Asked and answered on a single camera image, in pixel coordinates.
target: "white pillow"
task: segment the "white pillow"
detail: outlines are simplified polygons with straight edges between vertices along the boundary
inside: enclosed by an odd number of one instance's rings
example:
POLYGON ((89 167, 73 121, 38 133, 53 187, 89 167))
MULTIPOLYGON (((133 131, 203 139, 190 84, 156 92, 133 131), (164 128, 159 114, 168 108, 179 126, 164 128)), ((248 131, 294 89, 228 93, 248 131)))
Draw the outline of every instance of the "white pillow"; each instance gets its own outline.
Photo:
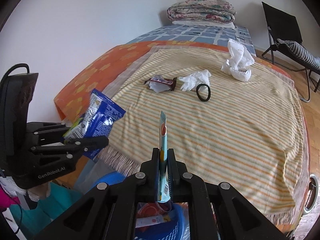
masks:
POLYGON ((201 25, 201 26, 214 26, 214 27, 221 27, 221 28, 228 28, 235 30, 235 25, 233 23, 218 23, 215 21, 188 21, 188 20, 180 20, 180 21, 173 21, 175 25, 201 25))

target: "blue snack bag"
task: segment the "blue snack bag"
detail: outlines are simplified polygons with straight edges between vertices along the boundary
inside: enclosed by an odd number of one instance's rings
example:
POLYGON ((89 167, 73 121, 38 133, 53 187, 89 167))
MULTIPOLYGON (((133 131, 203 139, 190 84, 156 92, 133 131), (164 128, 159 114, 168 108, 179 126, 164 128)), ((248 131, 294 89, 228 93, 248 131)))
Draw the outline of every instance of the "blue snack bag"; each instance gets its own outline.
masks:
MULTIPOLYGON (((81 122, 73 125, 64 134, 66 141, 75 138, 89 138, 104 135, 109 136, 113 123, 125 114, 120 106, 106 97, 100 91, 93 89, 90 96, 89 107, 81 122)), ((84 156, 94 159, 101 149, 85 152, 84 156)))

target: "teal clothing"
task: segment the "teal clothing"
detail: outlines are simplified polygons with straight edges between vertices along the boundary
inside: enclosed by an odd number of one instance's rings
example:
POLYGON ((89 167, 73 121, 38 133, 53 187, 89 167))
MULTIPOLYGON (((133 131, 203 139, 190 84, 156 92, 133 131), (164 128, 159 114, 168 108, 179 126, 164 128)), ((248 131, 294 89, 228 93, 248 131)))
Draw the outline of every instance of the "teal clothing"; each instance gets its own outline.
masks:
MULTIPOLYGON (((38 201, 38 206, 33 210, 22 209, 21 231, 26 239, 32 239, 37 233, 60 216, 72 204, 82 197, 82 194, 61 187, 50 182, 51 194, 48 198, 38 201)), ((20 208, 18 205, 11 205, 10 211, 17 224, 20 222, 20 208)))

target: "white wall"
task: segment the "white wall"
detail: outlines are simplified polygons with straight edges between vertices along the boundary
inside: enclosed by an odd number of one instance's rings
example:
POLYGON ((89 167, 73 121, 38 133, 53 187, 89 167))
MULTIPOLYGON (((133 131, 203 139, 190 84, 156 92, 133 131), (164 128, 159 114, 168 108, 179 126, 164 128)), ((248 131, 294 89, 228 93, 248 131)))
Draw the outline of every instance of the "white wall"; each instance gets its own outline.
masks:
POLYGON ((159 28, 176 0, 22 0, 0 32, 0 76, 39 72, 28 121, 58 122, 57 93, 110 48, 159 28))
POLYGON ((320 56, 320 27, 301 0, 227 0, 236 9, 235 23, 249 29, 254 46, 269 47, 267 23, 262 1, 297 18, 303 45, 314 55, 320 56))

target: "black reclining chair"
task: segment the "black reclining chair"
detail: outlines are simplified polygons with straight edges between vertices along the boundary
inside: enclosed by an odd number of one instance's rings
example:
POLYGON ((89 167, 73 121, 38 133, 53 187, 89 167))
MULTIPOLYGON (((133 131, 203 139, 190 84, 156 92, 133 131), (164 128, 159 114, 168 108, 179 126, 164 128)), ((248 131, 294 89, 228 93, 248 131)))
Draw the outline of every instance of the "black reclining chair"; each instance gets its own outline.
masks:
MULTIPOLYGON (((274 64, 275 59, 274 59, 273 52, 279 51, 282 54, 289 57, 290 59, 302 65, 304 67, 303 69, 295 70, 295 69, 287 68, 286 66, 277 63, 294 72, 306 71, 307 81, 308 81, 308 99, 304 99, 304 98, 300 98, 300 99, 303 102, 308 103, 310 101, 309 78, 312 71, 320 75, 320 66, 315 67, 314 65, 310 65, 308 62, 299 59, 297 55, 295 55, 292 52, 292 50, 288 48, 286 44, 278 42, 278 39, 280 39, 282 41, 296 41, 298 44, 302 45, 302 37, 301 37, 300 29, 297 23, 297 19, 295 18, 295 16, 292 16, 276 8, 273 8, 272 6, 264 2, 262 2, 262 5, 263 5, 264 13, 266 16, 267 25, 268 25, 268 34, 269 34, 269 42, 270 42, 270 47, 262 54, 262 57, 266 60, 272 61, 272 63, 274 64), (269 58, 264 57, 264 55, 269 51, 271 51, 271 60, 269 58)), ((320 80, 318 81, 317 85, 314 84, 314 86, 316 87, 314 92, 317 91, 319 85, 320 85, 320 80)))

